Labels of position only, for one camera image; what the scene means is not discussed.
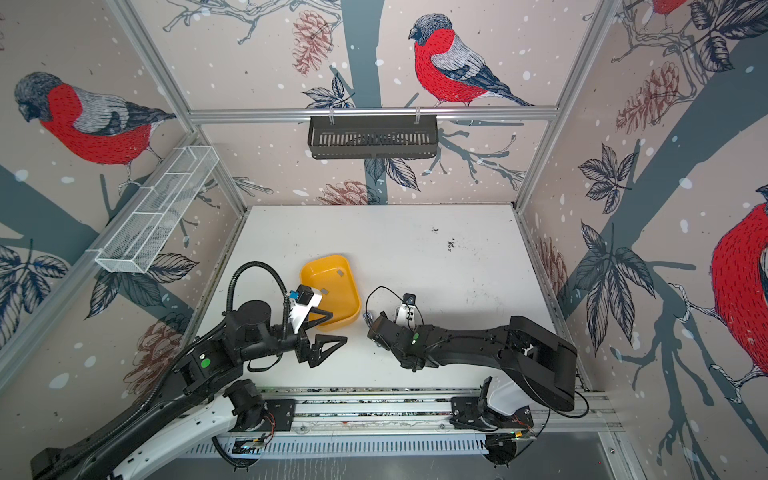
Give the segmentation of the yellow plastic tray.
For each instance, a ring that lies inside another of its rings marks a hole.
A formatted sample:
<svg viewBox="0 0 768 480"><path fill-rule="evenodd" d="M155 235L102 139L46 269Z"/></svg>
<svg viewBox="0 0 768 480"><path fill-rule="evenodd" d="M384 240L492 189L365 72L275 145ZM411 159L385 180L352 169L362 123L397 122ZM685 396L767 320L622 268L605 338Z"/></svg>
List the yellow plastic tray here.
<svg viewBox="0 0 768 480"><path fill-rule="evenodd" d="M340 277L337 270L342 270L345 275ZM308 262L300 272L300 283L329 292L322 295L318 308L332 312L333 319L319 326L321 331L341 329L359 318L362 302L351 265L345 256L330 255Z"/></svg>

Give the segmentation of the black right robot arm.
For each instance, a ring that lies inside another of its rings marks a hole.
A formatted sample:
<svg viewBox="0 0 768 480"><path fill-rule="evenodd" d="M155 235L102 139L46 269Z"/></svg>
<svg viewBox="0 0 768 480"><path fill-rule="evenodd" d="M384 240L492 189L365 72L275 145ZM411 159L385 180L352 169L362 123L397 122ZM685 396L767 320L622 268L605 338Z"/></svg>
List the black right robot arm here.
<svg viewBox="0 0 768 480"><path fill-rule="evenodd" d="M531 400L558 412L575 408L577 349L524 316L483 330L449 330L434 325L414 329L381 315L368 338L390 351L413 372L447 365L471 365L502 371Z"/></svg>

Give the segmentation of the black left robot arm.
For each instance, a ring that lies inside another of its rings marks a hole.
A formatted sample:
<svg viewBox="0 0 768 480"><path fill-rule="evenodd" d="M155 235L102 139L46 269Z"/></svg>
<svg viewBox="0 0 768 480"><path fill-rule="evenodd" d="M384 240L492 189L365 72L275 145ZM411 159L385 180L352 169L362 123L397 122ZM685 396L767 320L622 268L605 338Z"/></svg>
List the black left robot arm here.
<svg viewBox="0 0 768 480"><path fill-rule="evenodd" d="M262 300L234 305L237 282L249 269L275 280L282 297L282 320ZM298 362L320 366L347 342L346 337L308 330L332 319L319 307L320 294L306 285L290 291L270 265L250 261L238 267L227 288L222 321L181 349L142 400L96 432L66 448L35 455L35 479L139 479L201 440L232 429L277 427L259 389L244 378L253 360L278 363L292 352Z"/></svg>

